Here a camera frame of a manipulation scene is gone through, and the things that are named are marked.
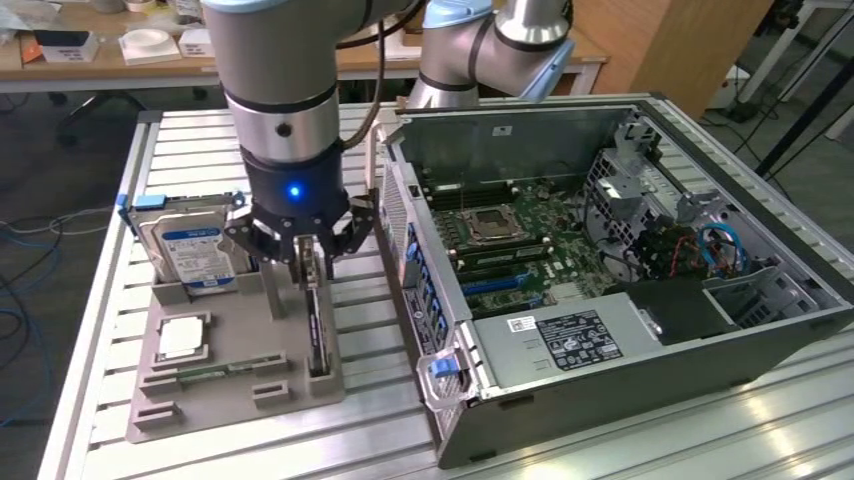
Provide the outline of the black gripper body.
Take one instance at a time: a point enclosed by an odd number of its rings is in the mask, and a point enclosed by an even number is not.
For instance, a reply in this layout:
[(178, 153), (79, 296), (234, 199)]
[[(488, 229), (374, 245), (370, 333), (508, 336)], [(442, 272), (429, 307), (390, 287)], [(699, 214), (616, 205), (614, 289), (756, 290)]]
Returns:
[(344, 146), (332, 145), (317, 156), (276, 163), (241, 148), (253, 195), (253, 216), (281, 231), (289, 222), (298, 233), (332, 230), (349, 211), (344, 186)]

